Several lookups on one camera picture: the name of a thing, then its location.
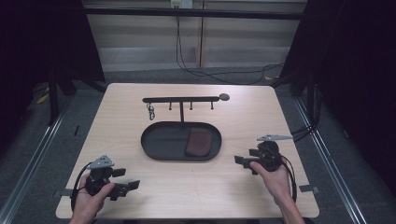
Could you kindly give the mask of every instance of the forearm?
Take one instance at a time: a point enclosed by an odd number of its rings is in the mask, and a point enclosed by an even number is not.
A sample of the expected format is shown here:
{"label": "forearm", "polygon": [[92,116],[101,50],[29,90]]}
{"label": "forearm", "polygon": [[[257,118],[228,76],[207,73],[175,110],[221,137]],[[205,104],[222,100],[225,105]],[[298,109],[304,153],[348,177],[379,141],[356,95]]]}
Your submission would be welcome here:
{"label": "forearm", "polygon": [[297,205],[289,195],[278,200],[277,205],[282,212],[285,224],[305,224]]}

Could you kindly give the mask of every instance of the gray carpet floor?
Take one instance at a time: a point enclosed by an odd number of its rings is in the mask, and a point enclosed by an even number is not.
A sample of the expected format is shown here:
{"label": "gray carpet floor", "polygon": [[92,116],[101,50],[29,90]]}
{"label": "gray carpet floor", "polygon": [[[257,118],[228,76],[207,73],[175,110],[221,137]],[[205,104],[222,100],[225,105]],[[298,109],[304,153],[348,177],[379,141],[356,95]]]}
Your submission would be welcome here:
{"label": "gray carpet floor", "polygon": [[[196,83],[196,84],[249,84],[268,85],[278,76],[281,67],[264,73],[251,74],[260,68],[211,68],[207,73],[242,71],[241,74],[198,77],[180,69],[153,70],[140,72],[107,73],[106,84],[114,82],[134,83]],[[83,83],[76,82],[75,96],[60,96],[61,107],[70,101],[64,111],[62,123],[50,142],[43,161],[33,174],[21,204],[12,223],[67,223],[55,216],[59,199],[52,197],[53,191],[63,189],[72,172],[79,151],[85,141],[103,94]],[[276,94],[291,131],[304,126],[298,113],[295,98],[290,95],[289,85],[276,88]],[[35,153],[40,140],[48,129],[50,106],[47,100],[37,105],[31,103],[21,120],[19,133],[8,146],[8,151],[0,159],[0,203],[3,205],[8,195],[17,185],[21,174]],[[343,127],[337,117],[325,105],[322,107],[318,130],[328,146],[332,159],[338,166],[351,193],[356,198],[367,223],[396,223],[396,200],[359,153],[359,149],[343,134]],[[308,135],[296,143],[308,179],[312,186],[319,188],[315,194],[320,209],[316,223],[353,223],[350,214],[332,182],[318,150]],[[122,223],[121,221],[99,220],[97,223]],[[281,223],[278,219],[264,219],[261,223]]]}

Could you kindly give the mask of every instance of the light wood table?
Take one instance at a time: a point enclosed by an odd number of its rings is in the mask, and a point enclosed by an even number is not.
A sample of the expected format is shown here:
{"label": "light wood table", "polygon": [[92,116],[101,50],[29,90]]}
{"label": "light wood table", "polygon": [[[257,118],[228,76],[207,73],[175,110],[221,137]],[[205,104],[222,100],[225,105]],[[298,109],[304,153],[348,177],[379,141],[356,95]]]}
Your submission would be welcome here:
{"label": "light wood table", "polygon": [[[158,121],[180,121],[178,104],[153,104],[155,119],[149,120],[147,97],[219,96],[230,100],[184,104],[185,121],[206,122],[217,127],[222,145],[210,161],[155,161],[140,143],[141,134]],[[234,155],[249,157],[248,150],[265,134],[290,135],[274,89],[263,86],[111,84],[98,109],[88,137],[67,183],[73,188],[79,171],[90,161],[107,154],[114,169],[126,175],[112,182],[140,180],[140,187],[116,202],[107,199],[98,218],[183,219],[281,217],[278,207],[259,175],[234,162]],[[308,185],[304,168],[292,140],[278,141],[281,154],[292,163],[297,186]],[[318,206],[312,192],[298,189],[297,205],[304,217],[316,217]],[[56,215],[70,218],[70,199],[62,197]]]}

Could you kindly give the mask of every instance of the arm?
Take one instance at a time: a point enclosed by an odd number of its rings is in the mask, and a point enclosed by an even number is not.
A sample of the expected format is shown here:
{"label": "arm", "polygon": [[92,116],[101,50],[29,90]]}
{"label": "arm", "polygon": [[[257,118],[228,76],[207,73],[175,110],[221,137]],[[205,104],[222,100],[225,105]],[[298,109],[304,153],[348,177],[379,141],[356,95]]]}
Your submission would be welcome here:
{"label": "arm", "polygon": [[[79,187],[83,188],[89,175],[84,175]],[[89,224],[93,222],[96,214],[102,209],[107,194],[114,188],[114,183],[108,183],[94,196],[91,196],[87,190],[81,189],[78,192],[74,213],[69,224]]]}
{"label": "arm", "polygon": [[255,161],[251,162],[250,166],[262,177],[265,187],[268,188],[275,203],[279,206],[285,223],[304,224],[303,217],[291,198],[289,175],[286,168],[282,165],[276,171],[268,172]]}

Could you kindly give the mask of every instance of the horizontal bar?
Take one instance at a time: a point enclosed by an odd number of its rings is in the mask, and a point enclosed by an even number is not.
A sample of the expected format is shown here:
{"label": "horizontal bar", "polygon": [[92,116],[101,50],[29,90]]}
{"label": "horizontal bar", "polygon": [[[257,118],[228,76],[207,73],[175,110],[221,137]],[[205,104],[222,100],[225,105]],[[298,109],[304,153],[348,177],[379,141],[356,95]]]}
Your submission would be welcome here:
{"label": "horizontal bar", "polygon": [[187,96],[187,97],[153,97],[143,98],[146,104],[151,103],[173,103],[173,102],[217,102],[218,96]]}
{"label": "horizontal bar", "polygon": [[179,17],[211,17],[211,18],[242,18],[298,21],[309,15],[298,12],[267,12],[267,11],[234,11],[189,8],[156,8],[156,7],[35,7],[49,12],[62,11],[85,13],[92,15],[136,15],[136,16],[179,16]]}

